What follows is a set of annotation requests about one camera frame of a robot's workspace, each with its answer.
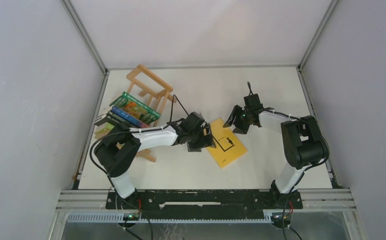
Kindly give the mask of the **green Macmillan book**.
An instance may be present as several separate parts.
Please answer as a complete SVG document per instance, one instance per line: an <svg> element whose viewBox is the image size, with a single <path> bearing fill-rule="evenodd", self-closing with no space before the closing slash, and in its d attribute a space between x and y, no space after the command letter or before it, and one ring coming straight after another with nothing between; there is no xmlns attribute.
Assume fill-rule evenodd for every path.
<svg viewBox="0 0 386 240"><path fill-rule="evenodd" d="M161 117L160 113L126 91L114 99L109 106L116 106L147 125L154 123Z"/></svg>

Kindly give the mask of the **Alice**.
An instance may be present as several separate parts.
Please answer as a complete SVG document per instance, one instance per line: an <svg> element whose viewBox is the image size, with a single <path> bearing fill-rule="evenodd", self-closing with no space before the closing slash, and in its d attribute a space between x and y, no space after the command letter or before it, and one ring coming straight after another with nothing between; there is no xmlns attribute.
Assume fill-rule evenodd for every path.
<svg viewBox="0 0 386 240"><path fill-rule="evenodd" d="M108 111L106 113L103 113L103 114L97 116L97 118L94 120L95 126L100 126L104 123L110 123L113 126L117 126L120 123L124 123L126 126L128 126L130 128L138 128L137 125L132 124L131 122L127 121L124 118L121 118L120 116L113 113L112 111Z"/></svg>

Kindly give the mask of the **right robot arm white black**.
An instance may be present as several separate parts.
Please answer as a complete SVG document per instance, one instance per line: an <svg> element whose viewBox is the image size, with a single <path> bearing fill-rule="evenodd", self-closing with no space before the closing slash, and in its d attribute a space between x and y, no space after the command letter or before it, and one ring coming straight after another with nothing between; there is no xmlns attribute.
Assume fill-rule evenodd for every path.
<svg viewBox="0 0 386 240"><path fill-rule="evenodd" d="M271 183L270 203L283 208L306 172L326 163L329 146L312 115L296 117L264 107L256 93L243 99L244 106L235 105L223 127L234 126L233 133L242 135L247 134L250 126L273 129L281 134L286 164Z"/></svg>

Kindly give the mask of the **thin dark book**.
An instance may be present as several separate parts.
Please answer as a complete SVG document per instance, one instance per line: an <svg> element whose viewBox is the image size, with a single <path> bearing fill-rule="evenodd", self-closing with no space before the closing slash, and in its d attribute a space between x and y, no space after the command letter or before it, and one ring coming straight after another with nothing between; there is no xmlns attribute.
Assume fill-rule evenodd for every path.
<svg viewBox="0 0 386 240"><path fill-rule="evenodd" d="M97 117L93 124L95 126L100 126L103 123L111 123L114 126L117 126L118 124L120 124L122 122L123 122L122 120L120 120L118 118L115 118L115 117L113 117L111 115L103 115L103 116Z"/></svg>

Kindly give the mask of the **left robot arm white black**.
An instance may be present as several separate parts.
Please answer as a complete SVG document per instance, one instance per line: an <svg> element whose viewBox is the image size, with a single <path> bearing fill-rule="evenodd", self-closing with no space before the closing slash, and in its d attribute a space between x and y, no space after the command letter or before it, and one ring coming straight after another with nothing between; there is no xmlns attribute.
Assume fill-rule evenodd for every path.
<svg viewBox="0 0 386 240"><path fill-rule="evenodd" d="M132 128L124 123L115 126L107 135L97 139L89 149L91 162L108 178L118 194L118 202L130 209L137 203L136 188L129 168L137 153L161 146L187 145L188 152L215 148L211 125L195 111L186 118L171 120L165 125Z"/></svg>

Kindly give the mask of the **blue Jane Eyre book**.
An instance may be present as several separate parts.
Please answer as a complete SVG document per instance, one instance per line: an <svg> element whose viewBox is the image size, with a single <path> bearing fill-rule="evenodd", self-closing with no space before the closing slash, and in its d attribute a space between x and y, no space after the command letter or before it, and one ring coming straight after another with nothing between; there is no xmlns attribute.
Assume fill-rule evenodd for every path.
<svg viewBox="0 0 386 240"><path fill-rule="evenodd" d="M138 120L134 116L128 114L127 112L123 111L122 109L118 108L117 106L112 106L110 111L117 116L121 117L122 119L130 122L131 124L135 125L137 128L148 128L149 125L146 123Z"/></svg>

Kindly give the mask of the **light green paperback book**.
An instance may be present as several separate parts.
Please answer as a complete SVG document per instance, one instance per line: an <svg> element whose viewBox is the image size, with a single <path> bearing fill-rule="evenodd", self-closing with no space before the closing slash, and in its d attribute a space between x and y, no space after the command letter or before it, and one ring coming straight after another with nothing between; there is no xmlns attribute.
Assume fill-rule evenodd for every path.
<svg viewBox="0 0 386 240"><path fill-rule="evenodd" d="M96 132L102 132L102 131L110 131L114 128L115 126L109 122L105 122L101 125L99 125L97 128L96 128Z"/></svg>

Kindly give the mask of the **wooden book rack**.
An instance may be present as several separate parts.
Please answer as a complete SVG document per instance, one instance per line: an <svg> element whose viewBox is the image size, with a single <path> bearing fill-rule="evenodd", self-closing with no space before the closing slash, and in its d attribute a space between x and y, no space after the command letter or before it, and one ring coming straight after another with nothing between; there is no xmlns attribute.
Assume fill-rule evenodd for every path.
<svg viewBox="0 0 386 240"><path fill-rule="evenodd" d="M139 64L117 87L113 98L104 100L104 107L94 121L94 139L108 133L118 123L132 128L155 127L159 123L166 102L175 103L174 88L144 65Z"/></svg>

